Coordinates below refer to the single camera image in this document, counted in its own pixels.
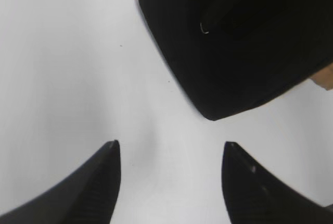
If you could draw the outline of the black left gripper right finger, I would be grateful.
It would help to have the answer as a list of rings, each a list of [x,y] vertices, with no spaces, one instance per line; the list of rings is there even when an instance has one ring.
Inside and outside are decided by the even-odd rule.
[[[222,192],[231,223],[332,223],[332,206],[304,197],[249,155],[226,142]]]

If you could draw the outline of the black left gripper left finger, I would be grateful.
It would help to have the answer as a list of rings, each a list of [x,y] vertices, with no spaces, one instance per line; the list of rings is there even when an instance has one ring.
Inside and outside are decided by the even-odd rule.
[[[120,144],[114,140],[48,191],[3,214],[1,223],[110,223],[120,182]]]

